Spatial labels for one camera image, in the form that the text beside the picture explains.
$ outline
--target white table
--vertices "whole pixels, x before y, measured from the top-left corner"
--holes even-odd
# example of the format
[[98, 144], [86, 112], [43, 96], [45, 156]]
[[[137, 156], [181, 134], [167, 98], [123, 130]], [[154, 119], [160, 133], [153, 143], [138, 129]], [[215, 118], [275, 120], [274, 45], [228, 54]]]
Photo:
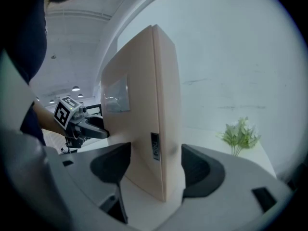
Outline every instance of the white table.
[[[215, 131], [183, 128], [181, 143], [231, 154], [230, 146], [218, 138], [217, 134]], [[78, 152], [95, 150], [105, 146], [108, 146], [107, 139], [84, 146], [78, 149]], [[274, 169], [259, 142], [253, 149], [242, 150], [239, 157], [253, 161], [276, 177]], [[179, 179], [177, 189], [166, 203], [158, 201], [126, 177], [122, 179], [120, 185], [128, 224], [141, 231], [151, 231], [161, 225], [180, 207], [185, 179]]]

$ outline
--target white ceiling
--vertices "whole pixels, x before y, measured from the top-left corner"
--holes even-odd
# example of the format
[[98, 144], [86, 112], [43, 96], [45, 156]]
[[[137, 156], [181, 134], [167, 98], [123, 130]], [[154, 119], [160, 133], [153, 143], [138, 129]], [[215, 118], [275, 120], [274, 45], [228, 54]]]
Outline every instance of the white ceiling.
[[[104, 26], [123, 0], [73, 0], [51, 6], [46, 15], [47, 53], [30, 86], [44, 106], [56, 95], [92, 97], [95, 52]], [[72, 92], [73, 86], [80, 91]]]

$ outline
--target person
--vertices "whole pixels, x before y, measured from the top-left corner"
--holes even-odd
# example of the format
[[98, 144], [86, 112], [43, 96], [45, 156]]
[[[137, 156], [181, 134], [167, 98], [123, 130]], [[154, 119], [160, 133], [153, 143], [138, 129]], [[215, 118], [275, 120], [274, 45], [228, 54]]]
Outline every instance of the person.
[[[40, 69], [47, 50], [47, 30], [45, 13], [50, 3], [67, 0], [14, 0], [7, 6], [6, 22], [2, 27], [4, 49], [29, 85], [30, 80]], [[65, 131], [53, 119], [53, 113], [46, 110], [38, 101], [34, 101], [28, 110], [21, 131], [30, 134], [45, 144], [41, 129], [53, 131], [65, 136]]]

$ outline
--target dark shirt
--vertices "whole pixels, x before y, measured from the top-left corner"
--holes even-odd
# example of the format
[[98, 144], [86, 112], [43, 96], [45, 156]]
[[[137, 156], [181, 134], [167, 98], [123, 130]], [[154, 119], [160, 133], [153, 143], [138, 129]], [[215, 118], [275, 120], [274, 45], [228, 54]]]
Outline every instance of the dark shirt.
[[[15, 1], [18, 1], [15, 5], [21, 8], [14, 11], [14, 14], [8, 14], [4, 48], [20, 75], [29, 84], [39, 71], [47, 50], [44, 0]], [[21, 131], [38, 138], [45, 145], [32, 107], [23, 120]]]

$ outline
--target ceiling light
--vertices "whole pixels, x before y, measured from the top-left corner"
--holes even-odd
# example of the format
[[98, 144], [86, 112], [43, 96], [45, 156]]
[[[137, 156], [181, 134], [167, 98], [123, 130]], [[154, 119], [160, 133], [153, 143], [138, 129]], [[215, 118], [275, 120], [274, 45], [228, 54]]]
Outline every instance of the ceiling light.
[[77, 90], [80, 90], [80, 88], [78, 86], [74, 86], [72, 91], [77, 91]]

